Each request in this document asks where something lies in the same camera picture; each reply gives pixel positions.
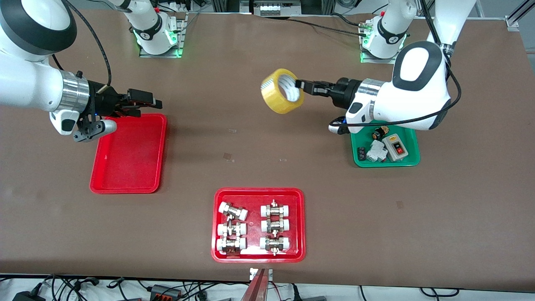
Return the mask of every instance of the floor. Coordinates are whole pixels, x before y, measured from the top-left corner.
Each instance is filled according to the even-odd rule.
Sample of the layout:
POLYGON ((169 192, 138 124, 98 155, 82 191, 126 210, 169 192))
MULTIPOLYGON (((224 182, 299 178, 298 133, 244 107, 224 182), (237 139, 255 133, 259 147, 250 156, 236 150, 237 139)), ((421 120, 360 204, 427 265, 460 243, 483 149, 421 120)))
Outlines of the floor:
MULTIPOLYGON (((17 292, 31 291, 42 279, 12 279, 0 282, 0 300, 10 301, 13 299, 17 292)), ((101 280, 95 287, 89 283, 82 285, 80 293, 87 298, 88 301, 121 301, 125 300, 118 288, 109 289, 106 285, 110 284, 111 280, 101 280)), ((142 281, 142 284, 152 286, 160 284, 168 288, 182 285, 182 282, 155 282, 155 281, 142 281)), ((186 287, 189 288, 189 282, 186 282, 186 287)), ((55 281, 55 294, 59 297, 61 281, 55 281)), ((278 301, 294 299, 294 291, 289 283, 277 283, 280 293, 280 299, 277 292, 270 285, 267 291, 266 301, 278 301)), ((364 300, 359 292, 358 286, 349 285, 317 285, 317 284, 297 284, 301 298, 311 298, 324 296, 328 301, 360 301, 364 300)), ((136 300, 135 298, 141 298, 142 301, 150 301, 150 293, 146 289, 142 288, 136 281, 125 281, 122 283, 121 288, 127 299, 136 300)), ((240 300, 243 296, 246 286, 244 284, 237 285, 223 285, 219 284, 213 288, 206 290, 208 295, 208 301, 218 300, 240 300)), ((369 301, 379 300, 395 300, 395 301, 434 301, 435 298, 424 296, 418 288, 398 288, 398 287, 363 287, 364 295, 369 301)), ((432 294, 430 289, 425 290, 428 294, 432 294)), ((437 290, 440 295, 450 295, 454 290, 443 289, 437 290)), ((63 294, 61 300, 75 301, 75 294, 71 294, 67 299, 68 289, 63 294)), ((39 296, 45 298, 47 301, 53 300, 51 289, 45 284, 41 287, 39 296)), ((473 291, 473 290, 461 290, 455 297, 447 298, 448 301, 499 301, 499 300, 511 300, 511 301, 535 301, 535 294, 522 293, 522 292, 492 292, 492 291, 473 291)))

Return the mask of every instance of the table surface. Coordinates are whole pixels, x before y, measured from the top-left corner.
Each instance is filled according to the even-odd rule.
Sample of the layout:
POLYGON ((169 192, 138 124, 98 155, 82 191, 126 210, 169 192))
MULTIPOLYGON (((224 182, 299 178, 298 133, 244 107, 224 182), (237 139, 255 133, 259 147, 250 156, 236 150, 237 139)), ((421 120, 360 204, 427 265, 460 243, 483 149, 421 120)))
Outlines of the table surface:
MULTIPOLYGON (((120 13, 84 13, 109 57, 113 87, 151 91, 164 103, 161 187, 91 193, 97 143, 58 135, 45 112, 2 107, 0 272, 244 281, 255 266, 273 268, 277 282, 535 287, 535 81, 519 33, 504 21, 467 21, 452 59, 463 97, 437 129, 417 133, 420 164, 363 169, 350 137, 327 130, 343 115, 329 99, 308 96, 278 115, 259 90, 280 67, 309 80, 389 81, 391 65, 359 63, 354 36, 202 14, 188 28, 183 58, 146 59, 120 13), (226 186, 300 188, 304 260, 213 261, 213 196, 226 186)), ((337 18, 307 20, 356 30, 337 18)), ((78 28, 76 43, 57 57, 66 70, 105 82, 95 41, 80 20, 78 28)), ((408 43, 428 30, 415 20, 409 32, 408 43)))

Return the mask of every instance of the roll of tape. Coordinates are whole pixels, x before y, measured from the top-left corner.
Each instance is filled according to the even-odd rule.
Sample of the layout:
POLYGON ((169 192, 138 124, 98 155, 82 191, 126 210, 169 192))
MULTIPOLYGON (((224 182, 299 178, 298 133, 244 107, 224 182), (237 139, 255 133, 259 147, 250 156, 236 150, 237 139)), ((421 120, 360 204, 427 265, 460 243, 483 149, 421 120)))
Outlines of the roll of tape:
POLYGON ((303 104, 304 93, 295 87, 296 79, 297 77, 291 71, 277 69, 262 81, 260 91, 270 109, 279 114, 286 114, 303 104))

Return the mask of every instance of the red tray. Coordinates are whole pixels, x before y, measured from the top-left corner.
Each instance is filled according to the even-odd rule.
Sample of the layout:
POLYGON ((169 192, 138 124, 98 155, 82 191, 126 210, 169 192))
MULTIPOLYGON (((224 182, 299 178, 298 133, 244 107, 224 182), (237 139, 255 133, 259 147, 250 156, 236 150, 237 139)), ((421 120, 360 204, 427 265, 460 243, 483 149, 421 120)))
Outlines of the red tray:
POLYGON ((297 188, 242 188, 227 187, 217 191, 213 203, 212 220, 212 258, 217 262, 299 262, 305 256, 305 232, 304 232, 304 195, 297 188), (273 253, 260 249, 260 237, 265 237, 267 233, 262 233, 260 221, 265 217, 260 216, 260 206, 269 205, 271 201, 279 205, 288 205, 290 230, 281 233, 281 236, 288 237, 290 249, 273 253), (247 249, 241 250, 236 256, 227 256, 216 249, 217 225, 224 223, 227 217, 219 213, 221 202, 232 203, 234 207, 243 207, 249 213, 245 219, 247 224, 247 234, 243 237, 247 239, 247 249))
POLYGON ((89 188, 94 193, 151 193, 158 189, 167 118, 143 114, 113 119, 117 130, 99 139, 89 188))

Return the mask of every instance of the robotic arm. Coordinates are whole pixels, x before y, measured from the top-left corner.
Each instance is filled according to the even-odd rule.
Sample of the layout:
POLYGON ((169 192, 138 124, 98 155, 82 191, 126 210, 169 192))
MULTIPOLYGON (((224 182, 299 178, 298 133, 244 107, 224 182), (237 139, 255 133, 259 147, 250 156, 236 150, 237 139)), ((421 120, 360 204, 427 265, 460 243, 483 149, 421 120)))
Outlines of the robotic arm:
POLYGON ((132 25, 137 43, 148 54, 160 55, 177 44, 177 18, 157 13, 149 0, 110 0, 132 25))
POLYGON ((333 133, 357 133, 372 120, 432 130, 442 122, 452 104, 446 86, 449 68, 446 64, 474 4, 475 0, 437 0, 434 25, 440 45, 434 43, 430 34, 427 41, 403 48, 396 58, 390 82, 348 78, 336 83, 296 80, 295 87, 311 95, 331 97, 336 107, 347 110, 345 117, 329 124, 333 133))
POLYGON ((62 135, 89 142, 116 130, 100 117, 141 116, 139 108, 162 108, 152 93, 112 87, 52 68, 49 56, 74 42, 77 27, 62 0, 0 0, 0 104, 49 112, 62 135))

